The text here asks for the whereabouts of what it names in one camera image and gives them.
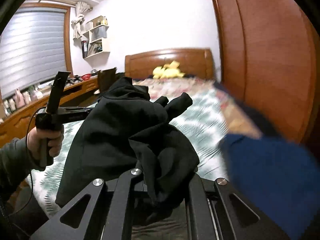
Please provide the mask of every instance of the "tied beige curtain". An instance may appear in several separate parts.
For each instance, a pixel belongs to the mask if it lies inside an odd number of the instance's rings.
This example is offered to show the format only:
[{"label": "tied beige curtain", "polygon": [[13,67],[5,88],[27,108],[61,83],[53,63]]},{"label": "tied beige curtain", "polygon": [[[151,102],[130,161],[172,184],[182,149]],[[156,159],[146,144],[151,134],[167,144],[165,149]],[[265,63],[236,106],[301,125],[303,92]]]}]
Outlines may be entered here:
[{"label": "tied beige curtain", "polygon": [[85,2],[77,2],[76,3],[76,14],[77,17],[73,19],[71,22],[75,25],[73,28],[73,39],[78,39],[82,36],[80,25],[84,23],[84,15],[83,13],[91,10],[92,8],[90,5],[86,4]]}]

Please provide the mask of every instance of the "stuffed animal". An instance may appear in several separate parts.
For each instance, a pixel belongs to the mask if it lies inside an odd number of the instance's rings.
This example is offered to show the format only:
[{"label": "stuffed animal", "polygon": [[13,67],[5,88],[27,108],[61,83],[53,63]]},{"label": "stuffed animal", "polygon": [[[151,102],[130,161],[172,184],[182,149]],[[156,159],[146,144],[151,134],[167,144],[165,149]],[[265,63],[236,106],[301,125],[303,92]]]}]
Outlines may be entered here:
[{"label": "stuffed animal", "polygon": [[183,77],[185,74],[180,72],[178,69],[180,63],[177,61],[171,62],[171,64],[164,64],[163,67],[159,66],[156,67],[152,74],[154,79],[159,78],[176,78],[176,77]]}]

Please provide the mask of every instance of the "leaf pattern bed sheet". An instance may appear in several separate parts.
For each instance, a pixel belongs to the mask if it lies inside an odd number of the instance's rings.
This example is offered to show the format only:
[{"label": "leaf pattern bed sheet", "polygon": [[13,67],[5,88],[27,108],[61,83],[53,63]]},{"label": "leaf pattern bed sheet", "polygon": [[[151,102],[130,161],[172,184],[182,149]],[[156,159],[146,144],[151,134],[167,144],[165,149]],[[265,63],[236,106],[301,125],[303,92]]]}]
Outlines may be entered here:
[{"label": "leaf pattern bed sheet", "polygon": [[[218,143],[227,133],[227,124],[220,110],[219,97],[212,81],[197,78],[146,79],[134,84],[148,86],[151,101],[155,101],[160,96],[167,96],[172,100],[182,92],[190,95],[193,100],[192,106],[182,115],[174,118],[170,124],[177,127],[195,148],[200,159],[197,173],[202,178],[215,180],[224,177],[227,179],[226,165],[218,147]],[[45,171],[32,171],[34,196],[49,218],[60,210],[55,203],[56,195],[72,140],[82,123],[83,121],[65,124],[65,138],[61,153],[54,158],[53,165],[47,167]],[[27,177],[27,182],[31,185],[30,176]]]}]

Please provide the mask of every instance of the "wooden window frame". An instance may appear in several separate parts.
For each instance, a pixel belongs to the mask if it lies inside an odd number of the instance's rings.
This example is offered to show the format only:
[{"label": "wooden window frame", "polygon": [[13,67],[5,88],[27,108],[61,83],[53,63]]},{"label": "wooden window frame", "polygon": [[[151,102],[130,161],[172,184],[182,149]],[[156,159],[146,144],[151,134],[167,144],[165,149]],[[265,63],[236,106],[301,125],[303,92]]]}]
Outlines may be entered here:
[{"label": "wooden window frame", "polygon": [[[64,43],[64,57],[66,61],[67,71],[71,72],[70,77],[73,77],[72,63],[71,63],[71,52],[70,52],[70,7],[66,5],[54,4],[54,3],[42,3],[42,2],[31,2],[24,3],[20,8],[28,7],[50,7],[66,10],[64,14],[63,22],[63,43]],[[0,90],[0,104],[2,103],[1,90]]]}]

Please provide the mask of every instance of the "hand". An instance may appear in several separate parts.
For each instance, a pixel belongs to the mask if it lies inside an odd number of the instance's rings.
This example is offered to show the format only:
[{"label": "hand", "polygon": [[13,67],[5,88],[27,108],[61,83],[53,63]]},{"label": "hand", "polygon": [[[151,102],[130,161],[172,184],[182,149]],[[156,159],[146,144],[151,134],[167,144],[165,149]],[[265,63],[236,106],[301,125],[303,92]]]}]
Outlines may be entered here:
[{"label": "hand", "polygon": [[40,142],[42,139],[49,138],[48,146],[51,147],[49,150],[49,155],[51,157],[56,157],[59,155],[63,136],[64,134],[64,127],[62,125],[62,128],[60,131],[51,131],[51,130],[41,130],[37,129],[36,127],[33,128],[28,133],[28,141],[27,141],[27,147],[29,151],[31,152],[32,156],[36,160],[40,160]]}]

